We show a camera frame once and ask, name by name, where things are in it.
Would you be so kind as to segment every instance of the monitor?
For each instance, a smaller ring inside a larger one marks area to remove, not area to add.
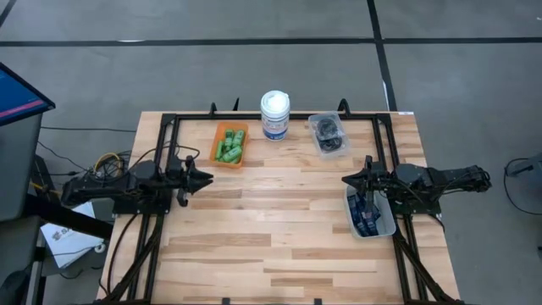
[[[0,126],[53,108],[50,99],[0,63]]]

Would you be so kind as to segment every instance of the clear plastic tray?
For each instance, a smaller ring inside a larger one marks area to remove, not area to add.
[[[379,231],[379,234],[377,236],[362,236],[357,232],[356,226],[354,225],[354,222],[352,221],[350,208],[348,207],[348,197],[356,194],[356,192],[357,191],[355,188],[351,186],[346,187],[345,211],[346,211],[346,217],[348,218],[348,223],[350,224],[350,232],[352,233],[352,236],[354,236],[354,238],[357,238],[357,239],[366,239],[366,238],[374,238],[374,237],[379,237],[379,236],[390,236],[394,234],[396,227],[395,227],[395,221],[393,219],[393,213],[391,212],[390,204],[388,203],[388,199],[384,198],[377,191],[374,193],[374,205],[380,211],[380,218],[376,221],[376,228]]]
[[[311,115],[308,117],[308,125],[320,158],[336,158],[348,154],[350,142],[335,111]]]

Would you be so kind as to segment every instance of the blue package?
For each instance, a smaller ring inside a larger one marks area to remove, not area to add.
[[[377,236],[379,232],[376,227],[376,220],[380,218],[379,209],[375,205],[368,208],[366,197],[360,196],[359,193],[348,196],[346,200],[348,201],[352,222],[359,235],[363,237]]]

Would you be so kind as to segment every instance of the floor tile line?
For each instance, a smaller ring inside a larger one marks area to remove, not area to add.
[[[3,9],[2,14],[0,14],[0,28],[2,27],[4,21],[9,16],[9,13],[11,12],[11,9],[14,7],[17,0],[9,0],[8,4],[6,4],[6,7]]]
[[[384,94],[389,111],[397,111],[397,103],[395,102],[395,93],[391,84],[390,67],[388,67],[388,59],[382,43],[382,33],[380,32],[379,16],[376,12],[374,0],[367,0],[369,16],[371,18],[371,26],[373,27],[374,44],[376,45],[376,53],[379,58],[380,75],[384,82]]]
[[[224,38],[120,41],[4,41],[0,47],[183,47],[262,45],[357,45],[374,43],[364,37]]]
[[[501,44],[542,43],[542,37],[384,38],[384,44]]]

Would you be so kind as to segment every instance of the concrete floor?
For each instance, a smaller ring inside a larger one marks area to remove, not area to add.
[[[387,38],[542,36],[536,0],[381,0],[377,10]],[[0,41],[372,34],[365,1],[18,0]],[[429,164],[478,164],[492,175],[487,193],[442,200],[457,284],[470,303],[542,298],[542,218],[514,209],[502,187],[509,159],[542,152],[541,52],[542,44],[386,46],[397,106],[416,113]],[[373,45],[2,47],[0,60],[57,104],[44,125],[135,129],[143,110],[229,109],[237,97],[241,109],[257,109],[274,88],[290,93],[293,109],[333,110],[342,97],[354,110],[387,109]],[[130,149],[133,135],[43,130],[40,140],[87,165]],[[74,169],[38,153],[52,172]],[[542,212],[531,178],[509,188],[519,205]],[[91,302],[99,275],[49,277],[45,304]]]

